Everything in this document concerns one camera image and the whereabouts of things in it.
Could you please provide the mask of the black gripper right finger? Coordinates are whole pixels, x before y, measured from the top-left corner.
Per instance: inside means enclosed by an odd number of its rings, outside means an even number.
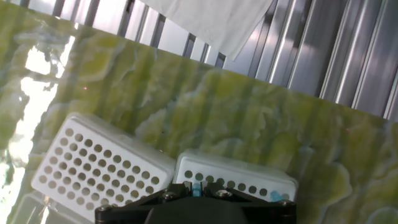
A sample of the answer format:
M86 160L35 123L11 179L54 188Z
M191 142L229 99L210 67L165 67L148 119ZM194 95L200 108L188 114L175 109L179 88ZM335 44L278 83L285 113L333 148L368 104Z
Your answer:
M296 203L290 200L268 202L216 182L202 187L201 196L209 200L201 216L210 223L296 224Z

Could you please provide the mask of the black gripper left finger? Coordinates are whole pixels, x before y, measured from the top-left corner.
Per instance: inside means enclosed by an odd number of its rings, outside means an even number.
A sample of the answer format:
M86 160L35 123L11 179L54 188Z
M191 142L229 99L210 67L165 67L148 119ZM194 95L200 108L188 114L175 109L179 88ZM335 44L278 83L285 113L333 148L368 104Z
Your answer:
M154 208L192 196L192 183L169 184L168 187L119 207L101 205L95 209L95 224L145 223Z

